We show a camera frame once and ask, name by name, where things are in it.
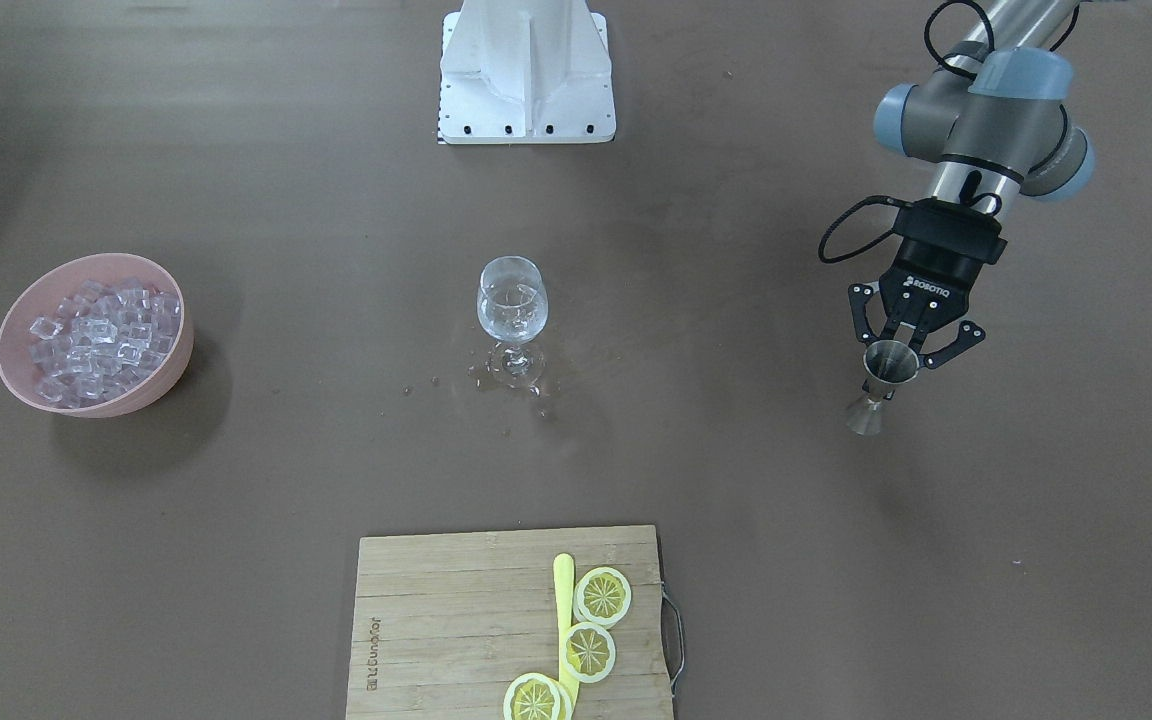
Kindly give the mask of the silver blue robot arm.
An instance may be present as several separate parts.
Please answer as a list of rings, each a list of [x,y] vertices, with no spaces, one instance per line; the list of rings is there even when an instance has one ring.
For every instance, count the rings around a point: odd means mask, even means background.
[[[878,281],[849,293],[856,338],[873,344],[911,332],[919,367],[942,366],[978,344],[970,291],[1005,253],[1001,222],[1016,200],[1062,200],[1094,172],[1094,147],[1066,108],[1074,70],[1058,47],[1075,1],[970,3],[979,22],[919,85],[890,88],[876,109],[884,147],[927,161],[918,200],[882,196],[896,210],[899,250]]]

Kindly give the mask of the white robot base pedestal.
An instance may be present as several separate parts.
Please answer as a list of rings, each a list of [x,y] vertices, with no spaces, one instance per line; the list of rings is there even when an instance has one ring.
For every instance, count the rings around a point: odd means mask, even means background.
[[[607,18],[585,1],[467,1],[442,20],[440,71],[448,145],[616,137]]]

